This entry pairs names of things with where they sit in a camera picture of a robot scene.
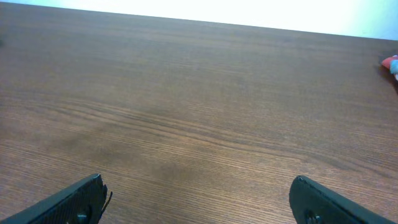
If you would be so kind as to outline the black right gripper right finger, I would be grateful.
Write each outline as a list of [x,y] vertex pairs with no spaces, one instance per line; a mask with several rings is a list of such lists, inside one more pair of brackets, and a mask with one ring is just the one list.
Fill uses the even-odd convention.
[[303,175],[293,180],[289,203],[300,224],[394,224]]

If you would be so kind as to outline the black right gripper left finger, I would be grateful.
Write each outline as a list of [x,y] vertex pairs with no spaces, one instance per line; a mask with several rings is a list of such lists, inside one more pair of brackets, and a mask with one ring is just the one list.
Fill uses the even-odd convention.
[[98,224],[112,196],[101,175],[92,174],[1,224]]

